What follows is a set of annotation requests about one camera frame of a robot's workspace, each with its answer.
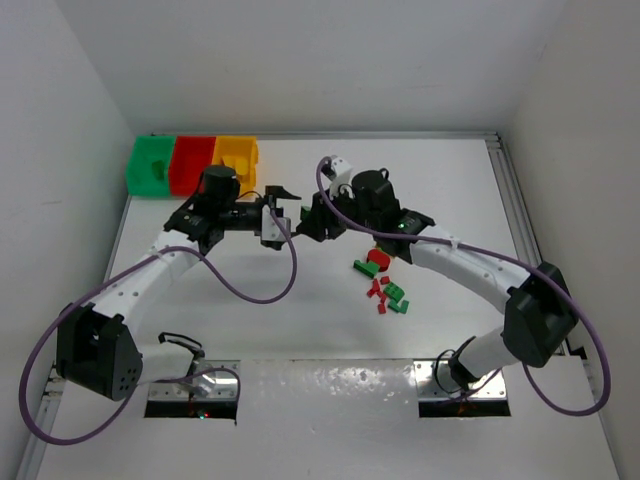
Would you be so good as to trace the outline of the green 2x2 lego brick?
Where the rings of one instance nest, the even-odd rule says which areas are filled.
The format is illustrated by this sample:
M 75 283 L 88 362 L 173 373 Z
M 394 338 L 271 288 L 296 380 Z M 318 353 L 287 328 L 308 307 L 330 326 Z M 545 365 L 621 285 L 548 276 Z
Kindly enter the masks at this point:
M 301 221 L 304 221 L 307 216 L 310 214 L 311 208 L 308 206 L 301 206 L 300 207 L 300 215 L 299 218 Z

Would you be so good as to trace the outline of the yellow butterfly round lego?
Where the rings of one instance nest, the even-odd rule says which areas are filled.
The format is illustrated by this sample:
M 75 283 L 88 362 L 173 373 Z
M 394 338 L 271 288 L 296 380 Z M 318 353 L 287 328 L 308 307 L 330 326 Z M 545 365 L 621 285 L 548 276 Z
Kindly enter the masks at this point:
M 245 157 L 236 156 L 236 165 L 234 169 L 238 176 L 248 175 L 250 170 L 250 160 Z

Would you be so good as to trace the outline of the yellow lego brick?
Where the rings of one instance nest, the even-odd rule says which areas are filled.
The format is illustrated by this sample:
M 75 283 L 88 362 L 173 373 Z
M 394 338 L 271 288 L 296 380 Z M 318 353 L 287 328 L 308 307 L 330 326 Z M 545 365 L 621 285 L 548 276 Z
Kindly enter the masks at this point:
M 236 165 L 235 156 L 231 156 L 231 155 L 223 156 L 221 160 L 222 160 L 222 163 L 227 167 L 234 168 Z

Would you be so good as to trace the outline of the small green curved lego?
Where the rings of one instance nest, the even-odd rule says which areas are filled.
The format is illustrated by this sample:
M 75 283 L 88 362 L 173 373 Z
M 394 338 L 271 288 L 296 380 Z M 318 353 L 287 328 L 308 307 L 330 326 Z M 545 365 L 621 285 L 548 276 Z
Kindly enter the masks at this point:
M 383 293 L 388 299 L 393 300 L 394 302 L 400 302 L 405 296 L 405 291 L 393 282 L 390 282 L 385 286 Z

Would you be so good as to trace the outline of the small green lego plate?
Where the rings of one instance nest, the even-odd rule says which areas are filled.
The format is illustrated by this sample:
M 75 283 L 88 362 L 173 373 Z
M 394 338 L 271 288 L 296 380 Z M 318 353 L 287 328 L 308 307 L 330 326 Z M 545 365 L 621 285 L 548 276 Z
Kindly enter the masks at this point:
M 398 314 L 406 314 L 408 312 L 410 302 L 408 300 L 390 300 L 388 302 L 388 308 Z

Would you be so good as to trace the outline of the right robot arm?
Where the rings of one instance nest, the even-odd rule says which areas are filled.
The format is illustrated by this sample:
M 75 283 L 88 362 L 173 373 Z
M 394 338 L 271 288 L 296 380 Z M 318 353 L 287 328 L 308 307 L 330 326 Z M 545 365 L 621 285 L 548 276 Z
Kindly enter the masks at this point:
M 297 233 L 322 242 L 348 229 L 366 232 L 385 254 L 445 276 L 504 316 L 501 327 L 469 338 L 435 368 L 440 390 L 455 394 L 505 366 L 548 362 L 578 322 L 556 266 L 543 262 L 528 270 L 465 248 L 432 218 L 401 207 L 386 169 L 351 171 L 337 157 L 321 161 L 316 175 L 330 185 L 314 195 Z

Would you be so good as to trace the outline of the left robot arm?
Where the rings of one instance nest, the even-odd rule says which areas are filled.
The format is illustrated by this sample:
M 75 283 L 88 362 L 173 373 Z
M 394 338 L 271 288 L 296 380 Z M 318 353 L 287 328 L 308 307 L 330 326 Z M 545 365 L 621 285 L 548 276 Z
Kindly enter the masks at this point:
M 154 344 L 138 337 L 146 310 L 198 263 L 227 231 L 247 231 L 279 250 L 291 242 L 291 221 L 277 202 L 293 194 L 269 185 L 252 202 L 240 199 L 236 172 L 208 166 L 194 193 L 164 224 L 138 267 L 65 314 L 57 328 L 56 367 L 64 379 L 113 401 L 140 383 L 181 381 L 203 356 L 183 335 L 162 333 Z

